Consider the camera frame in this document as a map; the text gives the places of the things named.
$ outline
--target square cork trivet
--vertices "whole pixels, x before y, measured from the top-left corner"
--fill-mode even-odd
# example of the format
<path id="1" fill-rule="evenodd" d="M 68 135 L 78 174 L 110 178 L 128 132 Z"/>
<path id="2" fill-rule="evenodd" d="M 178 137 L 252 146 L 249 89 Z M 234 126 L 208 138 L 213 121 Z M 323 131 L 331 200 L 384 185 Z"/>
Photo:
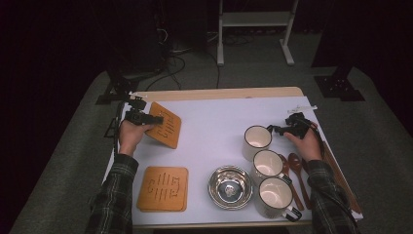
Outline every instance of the square cork trivet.
<path id="1" fill-rule="evenodd" d="M 187 193 L 186 168 L 148 167 L 136 206 L 142 212 L 183 212 L 186 210 Z"/>
<path id="2" fill-rule="evenodd" d="M 157 102 L 152 102 L 151 108 L 149 109 L 149 114 L 164 117 L 164 122 L 161 125 L 155 125 L 153 129 L 146 131 L 145 133 L 170 148 L 177 148 L 182 124 L 182 120 L 179 116 L 175 115 Z"/>

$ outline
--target hand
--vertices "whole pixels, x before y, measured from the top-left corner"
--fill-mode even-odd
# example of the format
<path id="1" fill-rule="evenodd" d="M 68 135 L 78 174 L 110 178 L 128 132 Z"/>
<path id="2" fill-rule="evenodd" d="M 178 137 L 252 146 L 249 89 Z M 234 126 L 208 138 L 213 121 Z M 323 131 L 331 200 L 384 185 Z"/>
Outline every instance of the hand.
<path id="1" fill-rule="evenodd" d="M 128 120 L 122 121 L 119 131 L 119 153 L 133 156 L 136 146 L 140 143 L 143 133 L 152 129 L 153 125 L 135 125 Z"/>
<path id="2" fill-rule="evenodd" d="M 308 162 L 311 160 L 322 159 L 321 150 L 319 149 L 319 140 L 313 130 L 309 129 L 303 139 L 300 139 L 291 133 L 284 133 L 283 135 L 297 147 L 298 152 L 305 161 Z"/>

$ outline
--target kitchen utensil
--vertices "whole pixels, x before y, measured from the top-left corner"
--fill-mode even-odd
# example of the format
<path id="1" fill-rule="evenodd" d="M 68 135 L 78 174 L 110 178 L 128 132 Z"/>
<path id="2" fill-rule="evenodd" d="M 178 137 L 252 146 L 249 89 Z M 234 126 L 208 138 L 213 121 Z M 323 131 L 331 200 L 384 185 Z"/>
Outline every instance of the kitchen utensil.
<path id="1" fill-rule="evenodd" d="M 268 149 L 273 136 L 263 126 L 251 126 L 244 133 L 243 155 L 252 162 L 254 155 L 264 149 Z"/>
<path id="2" fill-rule="evenodd" d="M 264 217 L 276 218 L 283 216 L 289 221 L 297 221 L 301 218 L 301 212 L 291 206 L 292 192 L 288 184 L 278 177 L 264 179 L 258 188 L 258 196 L 255 198 L 255 209 Z"/>
<path id="3" fill-rule="evenodd" d="M 304 202 L 306 204 L 307 209 L 310 210 L 311 209 L 310 198 L 309 198 L 309 195 L 307 194 L 306 187 L 304 186 L 304 182 L 301 177 L 301 169 L 303 166 L 301 164 L 301 160 L 298 157 L 298 155 L 296 155 L 295 153 L 290 153 L 288 155 L 288 164 L 291 170 L 297 174 L 298 181 L 300 182 L 301 192 L 303 193 Z"/>
<path id="4" fill-rule="evenodd" d="M 282 158 L 282 172 L 286 174 L 287 176 L 289 176 L 288 175 L 288 171 L 289 171 L 288 161 L 286 161 L 285 157 L 282 155 L 281 155 L 281 158 Z M 304 211 L 303 203 L 301 202 L 301 199 L 298 196 L 297 191 L 295 191 L 294 185 L 290 183 L 289 187 L 291 188 L 292 197 L 294 198 L 295 204 L 297 204 L 298 210 Z"/>
<path id="5" fill-rule="evenodd" d="M 212 201 L 220 208 L 243 208 L 252 196 L 252 181 L 248 173 L 235 166 L 216 169 L 209 177 L 207 190 Z"/>
<path id="6" fill-rule="evenodd" d="M 270 176 L 279 177 L 288 183 L 292 182 L 287 175 L 282 173 L 282 156 L 268 149 L 255 154 L 250 175 L 256 186 Z"/>

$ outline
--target white mug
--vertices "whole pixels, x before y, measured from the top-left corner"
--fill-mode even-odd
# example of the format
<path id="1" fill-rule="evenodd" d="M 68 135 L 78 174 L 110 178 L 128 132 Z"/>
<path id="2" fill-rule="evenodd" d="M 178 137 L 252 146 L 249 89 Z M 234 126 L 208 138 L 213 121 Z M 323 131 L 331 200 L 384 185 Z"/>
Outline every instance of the white mug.
<path id="1" fill-rule="evenodd" d="M 244 133 L 243 155 L 252 162 L 254 155 L 263 149 L 268 149 L 273 136 L 263 126 L 251 126 Z"/>
<path id="2" fill-rule="evenodd" d="M 283 216 L 295 222 L 301 218 L 302 214 L 291 206 L 291 202 L 292 192 L 288 184 L 280 178 L 268 177 L 260 183 L 254 204 L 255 209 L 264 217 Z"/>
<path id="3" fill-rule="evenodd" d="M 276 176 L 291 183 L 292 180 L 282 173 L 282 156 L 272 150 L 258 151 L 252 160 L 250 176 L 256 186 L 259 186 L 265 178 Z"/>

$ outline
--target metal bowl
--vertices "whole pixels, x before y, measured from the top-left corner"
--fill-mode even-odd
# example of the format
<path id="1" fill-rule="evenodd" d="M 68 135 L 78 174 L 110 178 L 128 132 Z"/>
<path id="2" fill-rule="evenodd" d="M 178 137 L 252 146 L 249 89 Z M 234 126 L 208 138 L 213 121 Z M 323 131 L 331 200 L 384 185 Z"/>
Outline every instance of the metal bowl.
<path id="1" fill-rule="evenodd" d="M 220 208 L 237 210 L 246 205 L 252 196 L 252 183 L 246 171 L 235 166 L 215 170 L 207 186 L 209 196 Z"/>

